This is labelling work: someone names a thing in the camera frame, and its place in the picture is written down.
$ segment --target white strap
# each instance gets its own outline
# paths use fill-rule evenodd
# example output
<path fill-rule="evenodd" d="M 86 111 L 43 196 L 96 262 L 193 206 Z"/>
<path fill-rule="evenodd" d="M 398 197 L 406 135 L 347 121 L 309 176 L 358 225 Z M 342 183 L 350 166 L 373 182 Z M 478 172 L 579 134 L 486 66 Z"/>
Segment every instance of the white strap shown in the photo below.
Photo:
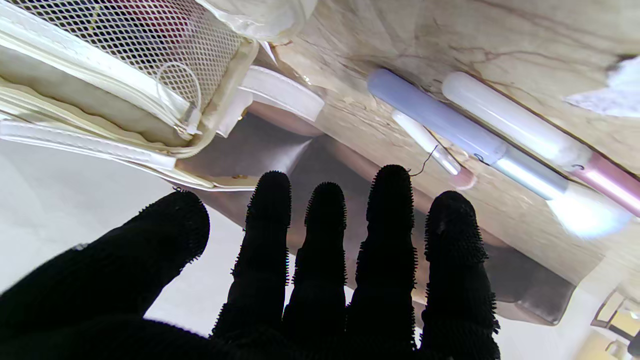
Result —
<path fill-rule="evenodd" d="M 150 167 L 172 169 L 175 166 L 175 158 L 159 152 L 20 120 L 0 121 L 0 139 L 63 149 L 101 158 L 116 158 Z"/>
<path fill-rule="evenodd" d="M 253 100 L 290 111 L 309 121 L 316 118 L 324 101 L 297 82 L 258 66 L 251 66 L 240 89 L 253 92 Z"/>

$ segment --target mesh bag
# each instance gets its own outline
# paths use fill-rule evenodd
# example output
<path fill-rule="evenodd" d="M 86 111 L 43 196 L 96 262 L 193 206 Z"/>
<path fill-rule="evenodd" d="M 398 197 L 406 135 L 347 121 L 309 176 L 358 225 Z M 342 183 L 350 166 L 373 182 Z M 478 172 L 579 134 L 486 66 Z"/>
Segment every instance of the mesh bag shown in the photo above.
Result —
<path fill-rule="evenodd" d="M 211 100 L 243 41 L 192 0 L 9 2 L 159 80 L 193 104 Z M 165 66 L 174 63 L 182 66 Z"/>

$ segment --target black glove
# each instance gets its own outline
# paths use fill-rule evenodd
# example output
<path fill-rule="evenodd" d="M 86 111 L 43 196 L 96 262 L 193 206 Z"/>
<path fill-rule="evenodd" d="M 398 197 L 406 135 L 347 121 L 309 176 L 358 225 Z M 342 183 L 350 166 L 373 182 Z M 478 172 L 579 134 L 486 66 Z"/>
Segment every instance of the black glove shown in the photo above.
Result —
<path fill-rule="evenodd" d="M 294 290 L 284 309 L 287 176 L 262 176 L 248 206 L 234 282 L 207 339 L 143 315 L 165 285 L 204 250 L 209 221 L 190 192 L 175 192 L 93 243 L 70 249 L 0 296 L 2 359 L 498 359 L 494 299 L 473 207 L 435 199 L 427 221 L 431 262 L 422 346 L 413 341 L 412 191 L 397 165 L 369 197 L 357 289 L 345 307 L 339 186 L 320 184 L 307 208 Z"/>

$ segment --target beige marble countertop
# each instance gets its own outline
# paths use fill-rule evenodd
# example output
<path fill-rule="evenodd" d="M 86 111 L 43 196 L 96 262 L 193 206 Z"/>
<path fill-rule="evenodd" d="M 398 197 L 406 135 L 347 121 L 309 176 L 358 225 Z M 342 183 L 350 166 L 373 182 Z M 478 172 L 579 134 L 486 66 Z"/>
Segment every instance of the beige marble countertop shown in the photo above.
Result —
<path fill-rule="evenodd" d="M 439 98 L 446 74 L 471 73 L 640 173 L 640 119 L 562 101 L 604 87 L 609 67 L 640 53 L 639 19 L 637 0 L 319 0 L 302 33 L 274 51 L 281 71 L 325 99 L 315 125 L 379 165 L 415 169 L 427 156 L 367 91 L 367 74 L 387 67 Z M 451 151 L 478 176 L 463 193 L 482 227 L 575 284 L 613 259 L 622 291 L 640 299 L 637 220 L 605 238 L 575 238 L 541 198 Z M 433 162 L 413 182 L 431 196 L 451 189 Z"/>

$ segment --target white makeup brush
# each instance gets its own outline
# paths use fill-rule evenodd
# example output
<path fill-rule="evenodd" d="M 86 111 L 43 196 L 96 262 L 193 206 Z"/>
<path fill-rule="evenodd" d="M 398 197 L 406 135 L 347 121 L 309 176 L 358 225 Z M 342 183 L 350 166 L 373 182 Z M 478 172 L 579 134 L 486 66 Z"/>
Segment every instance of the white makeup brush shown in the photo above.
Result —
<path fill-rule="evenodd" d="M 460 165 L 449 151 L 424 128 L 422 124 L 411 119 L 400 111 L 394 110 L 391 117 L 400 125 L 431 157 L 448 173 L 451 174 L 449 182 L 456 190 L 471 189 L 476 181 L 476 175 L 469 169 Z"/>
<path fill-rule="evenodd" d="M 464 72 L 449 74 L 442 84 L 442 93 L 640 216 L 640 182 L 583 143 Z"/>
<path fill-rule="evenodd" d="M 594 238 L 620 230 L 632 218 L 607 197 L 570 182 L 390 71 L 371 73 L 368 86 L 376 97 L 545 199 L 568 232 Z"/>

